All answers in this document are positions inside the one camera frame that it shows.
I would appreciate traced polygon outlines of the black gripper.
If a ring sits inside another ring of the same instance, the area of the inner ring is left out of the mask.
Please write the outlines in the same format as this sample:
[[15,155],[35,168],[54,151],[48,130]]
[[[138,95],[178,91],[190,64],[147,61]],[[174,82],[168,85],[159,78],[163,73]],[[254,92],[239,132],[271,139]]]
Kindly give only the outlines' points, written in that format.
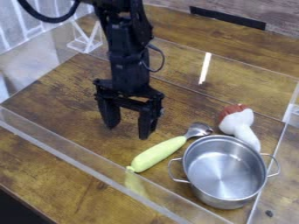
[[[150,54],[143,52],[132,57],[110,56],[110,80],[95,79],[98,108],[106,126],[114,129],[120,123],[120,107],[139,110],[139,138],[146,140],[155,131],[162,116],[164,94],[150,86]],[[147,102],[132,100],[147,98]]]

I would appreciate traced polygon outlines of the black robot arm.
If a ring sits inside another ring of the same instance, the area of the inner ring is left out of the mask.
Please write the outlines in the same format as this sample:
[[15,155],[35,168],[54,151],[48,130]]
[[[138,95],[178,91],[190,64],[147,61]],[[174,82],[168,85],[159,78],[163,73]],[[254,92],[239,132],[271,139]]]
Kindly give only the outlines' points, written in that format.
[[152,25],[147,19],[143,0],[74,0],[67,14],[43,15],[27,0],[16,0],[30,15],[46,23],[58,24],[76,12],[82,3],[95,9],[108,43],[112,78],[96,79],[95,100],[104,124],[115,128],[120,123],[120,109],[139,113],[139,138],[147,139],[155,131],[163,111],[164,94],[150,86],[150,50],[154,39]]

